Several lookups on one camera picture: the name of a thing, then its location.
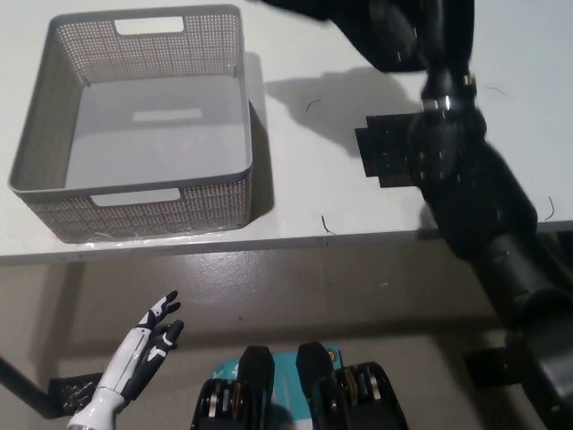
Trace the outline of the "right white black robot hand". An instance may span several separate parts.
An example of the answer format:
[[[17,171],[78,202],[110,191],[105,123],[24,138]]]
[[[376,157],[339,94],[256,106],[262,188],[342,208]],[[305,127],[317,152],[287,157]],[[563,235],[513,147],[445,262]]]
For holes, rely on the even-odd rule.
[[[469,70],[475,27],[473,1],[371,1],[377,36],[396,55],[400,72],[425,70],[423,99],[472,99]]]

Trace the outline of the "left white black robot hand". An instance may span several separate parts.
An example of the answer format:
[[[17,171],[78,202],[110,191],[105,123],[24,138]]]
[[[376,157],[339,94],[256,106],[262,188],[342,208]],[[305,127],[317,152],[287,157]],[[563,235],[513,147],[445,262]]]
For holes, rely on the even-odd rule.
[[[176,348],[184,322],[161,322],[177,311],[178,292],[159,299],[132,327],[113,355],[93,396],[105,403],[127,404],[136,400],[155,376],[168,353]]]

